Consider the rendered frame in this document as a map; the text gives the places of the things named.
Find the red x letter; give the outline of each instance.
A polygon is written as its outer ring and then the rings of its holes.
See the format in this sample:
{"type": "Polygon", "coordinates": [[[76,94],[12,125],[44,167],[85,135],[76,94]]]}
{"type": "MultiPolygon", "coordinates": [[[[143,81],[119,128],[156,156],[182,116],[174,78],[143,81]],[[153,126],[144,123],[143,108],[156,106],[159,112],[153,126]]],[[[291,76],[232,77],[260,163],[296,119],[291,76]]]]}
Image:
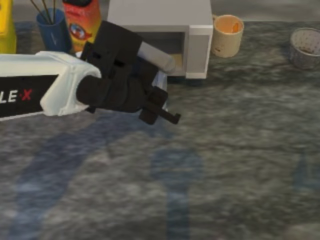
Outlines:
{"type": "Polygon", "coordinates": [[[22,97],[22,101],[31,100],[30,98],[31,92],[32,92],[32,89],[29,89],[29,90],[23,89],[24,96],[22,97]]]}

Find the gray box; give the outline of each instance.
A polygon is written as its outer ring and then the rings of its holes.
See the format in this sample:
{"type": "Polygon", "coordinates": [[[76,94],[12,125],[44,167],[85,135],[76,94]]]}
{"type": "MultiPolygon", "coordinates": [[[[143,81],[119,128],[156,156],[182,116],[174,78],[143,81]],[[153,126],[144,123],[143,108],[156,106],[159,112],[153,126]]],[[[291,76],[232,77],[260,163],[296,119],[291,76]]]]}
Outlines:
{"type": "Polygon", "coordinates": [[[176,69],[169,76],[207,77],[213,34],[210,0],[110,0],[107,21],[172,55],[176,69]]]}

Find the gray stone tabletop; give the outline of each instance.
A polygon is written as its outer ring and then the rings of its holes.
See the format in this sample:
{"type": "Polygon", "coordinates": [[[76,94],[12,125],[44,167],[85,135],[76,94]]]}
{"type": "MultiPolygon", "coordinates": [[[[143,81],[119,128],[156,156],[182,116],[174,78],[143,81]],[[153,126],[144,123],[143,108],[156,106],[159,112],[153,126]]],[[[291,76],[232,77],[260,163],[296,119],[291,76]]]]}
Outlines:
{"type": "MultiPolygon", "coordinates": [[[[320,69],[290,33],[248,22],[201,86],[168,86],[179,125],[99,111],[0,123],[0,239],[320,239],[320,69]]],[[[43,44],[19,23],[18,52],[43,44]]]]}

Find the wooden stick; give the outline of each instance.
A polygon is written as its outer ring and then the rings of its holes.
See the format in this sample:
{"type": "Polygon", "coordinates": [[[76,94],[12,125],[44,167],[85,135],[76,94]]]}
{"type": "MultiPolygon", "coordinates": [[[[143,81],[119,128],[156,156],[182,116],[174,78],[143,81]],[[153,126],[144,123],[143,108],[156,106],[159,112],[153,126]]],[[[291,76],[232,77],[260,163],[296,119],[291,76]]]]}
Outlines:
{"type": "Polygon", "coordinates": [[[38,8],[38,6],[35,4],[34,0],[30,0],[30,2],[32,3],[32,5],[35,7],[35,9],[37,9],[37,11],[39,12],[39,14],[41,15],[41,17],[43,18],[43,20],[47,23],[50,24],[48,22],[48,20],[46,19],[46,17],[42,14],[41,10],[38,8]]]}
{"type": "Polygon", "coordinates": [[[48,16],[48,19],[49,19],[50,24],[53,24],[53,22],[51,21],[51,17],[50,17],[48,8],[47,8],[46,1],[45,1],[45,0],[42,0],[42,3],[43,3],[43,6],[44,6],[44,10],[45,10],[45,12],[46,12],[46,15],[48,16]]]}
{"type": "Polygon", "coordinates": [[[56,23],[56,0],[53,0],[53,24],[56,23]]]}

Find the beige mug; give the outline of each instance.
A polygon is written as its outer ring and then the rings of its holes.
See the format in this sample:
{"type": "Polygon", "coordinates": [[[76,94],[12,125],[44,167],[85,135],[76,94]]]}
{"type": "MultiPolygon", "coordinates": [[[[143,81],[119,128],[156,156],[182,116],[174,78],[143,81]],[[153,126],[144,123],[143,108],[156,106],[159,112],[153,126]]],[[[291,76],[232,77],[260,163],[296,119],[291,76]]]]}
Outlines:
{"type": "Polygon", "coordinates": [[[213,15],[211,52],[221,58],[235,56],[240,49],[244,22],[234,15],[213,15]]]}

